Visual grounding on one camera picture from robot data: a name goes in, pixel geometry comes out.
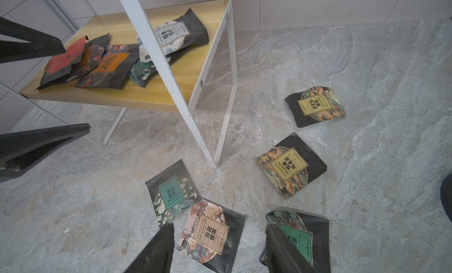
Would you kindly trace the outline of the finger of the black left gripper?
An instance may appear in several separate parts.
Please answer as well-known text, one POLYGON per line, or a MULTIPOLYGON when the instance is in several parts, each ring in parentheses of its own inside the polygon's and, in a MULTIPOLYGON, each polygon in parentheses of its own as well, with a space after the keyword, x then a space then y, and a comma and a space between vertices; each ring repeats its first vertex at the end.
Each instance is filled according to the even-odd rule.
POLYGON ((3 17, 1 17, 1 35, 23 41, 1 41, 1 63, 56 56, 66 52, 59 38, 3 17))
POLYGON ((19 178, 90 129, 88 123, 80 123, 1 135, 1 182, 19 178))

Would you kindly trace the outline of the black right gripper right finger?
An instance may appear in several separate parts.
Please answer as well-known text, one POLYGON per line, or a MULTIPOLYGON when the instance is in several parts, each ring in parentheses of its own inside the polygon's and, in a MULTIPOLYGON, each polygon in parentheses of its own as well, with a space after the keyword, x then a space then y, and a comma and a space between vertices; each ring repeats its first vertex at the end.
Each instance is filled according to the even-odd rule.
POLYGON ((266 228, 266 264, 270 273, 313 273, 314 268, 275 224, 266 228))

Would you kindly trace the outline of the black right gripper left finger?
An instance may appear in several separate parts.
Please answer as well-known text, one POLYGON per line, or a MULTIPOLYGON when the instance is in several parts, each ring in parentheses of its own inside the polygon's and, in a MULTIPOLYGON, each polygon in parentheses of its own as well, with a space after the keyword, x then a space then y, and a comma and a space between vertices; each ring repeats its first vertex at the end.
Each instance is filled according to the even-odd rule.
POLYGON ((124 272, 169 273, 174 248, 174 224, 164 224, 124 272))

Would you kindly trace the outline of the green label tea bag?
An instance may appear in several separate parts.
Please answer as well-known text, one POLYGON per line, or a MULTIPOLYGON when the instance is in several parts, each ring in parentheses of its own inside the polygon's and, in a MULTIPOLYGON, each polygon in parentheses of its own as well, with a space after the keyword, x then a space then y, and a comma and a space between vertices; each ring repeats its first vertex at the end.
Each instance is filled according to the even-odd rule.
MULTIPOLYGON (((276 210, 266 215, 268 224, 277 225, 296 249, 314 268, 314 273, 329 273, 329 220, 298 213, 276 210)), ((266 246, 260 255, 260 262, 266 264, 266 246)))

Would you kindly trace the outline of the pink label tea bag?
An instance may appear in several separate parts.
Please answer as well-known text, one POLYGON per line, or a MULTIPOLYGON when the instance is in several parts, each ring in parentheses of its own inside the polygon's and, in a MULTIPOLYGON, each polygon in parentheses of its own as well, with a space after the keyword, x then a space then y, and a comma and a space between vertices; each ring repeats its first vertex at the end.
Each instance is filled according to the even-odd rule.
POLYGON ((175 249, 216 273, 232 272, 246 217, 209 200, 193 205, 175 249))

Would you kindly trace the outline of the teal label tea bag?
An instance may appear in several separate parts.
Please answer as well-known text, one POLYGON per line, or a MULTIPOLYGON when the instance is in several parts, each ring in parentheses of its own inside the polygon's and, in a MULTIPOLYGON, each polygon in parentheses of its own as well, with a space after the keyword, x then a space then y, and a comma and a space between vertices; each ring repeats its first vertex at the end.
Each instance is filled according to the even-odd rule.
POLYGON ((202 199, 182 160, 149 179, 146 183, 158 226, 173 220, 202 199))

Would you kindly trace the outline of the orange label tea bag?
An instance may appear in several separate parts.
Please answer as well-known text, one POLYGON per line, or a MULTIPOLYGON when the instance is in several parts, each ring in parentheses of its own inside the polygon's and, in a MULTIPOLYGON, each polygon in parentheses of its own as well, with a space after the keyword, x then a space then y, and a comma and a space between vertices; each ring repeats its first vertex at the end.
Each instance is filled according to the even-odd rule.
POLYGON ((81 77, 76 87, 121 89, 133 64, 139 60, 139 45, 108 45, 97 67, 81 77))

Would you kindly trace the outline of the yellow label tea bag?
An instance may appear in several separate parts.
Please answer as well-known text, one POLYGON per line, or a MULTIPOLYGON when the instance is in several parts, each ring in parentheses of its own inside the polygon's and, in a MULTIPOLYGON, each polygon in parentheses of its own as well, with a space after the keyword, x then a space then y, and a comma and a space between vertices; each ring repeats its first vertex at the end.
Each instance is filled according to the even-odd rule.
POLYGON ((285 200, 327 171, 327 165, 296 133, 257 157, 257 163, 285 200))

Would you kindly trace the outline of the dark teal floral tea bag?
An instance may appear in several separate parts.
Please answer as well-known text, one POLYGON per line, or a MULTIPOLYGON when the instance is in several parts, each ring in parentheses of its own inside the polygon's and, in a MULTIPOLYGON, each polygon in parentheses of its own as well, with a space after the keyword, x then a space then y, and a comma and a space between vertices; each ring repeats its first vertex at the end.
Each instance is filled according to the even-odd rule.
POLYGON ((136 61, 131 67, 128 76, 138 86, 145 88, 149 78, 157 72, 157 69, 152 61, 141 62, 136 61))

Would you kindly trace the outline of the floral pattern tea bag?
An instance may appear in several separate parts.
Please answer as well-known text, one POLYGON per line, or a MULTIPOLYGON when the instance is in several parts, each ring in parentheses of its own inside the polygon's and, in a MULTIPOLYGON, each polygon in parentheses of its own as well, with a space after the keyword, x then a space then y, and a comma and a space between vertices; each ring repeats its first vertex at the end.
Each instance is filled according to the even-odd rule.
POLYGON ((346 116, 332 88, 314 86, 285 98, 298 128, 346 116))

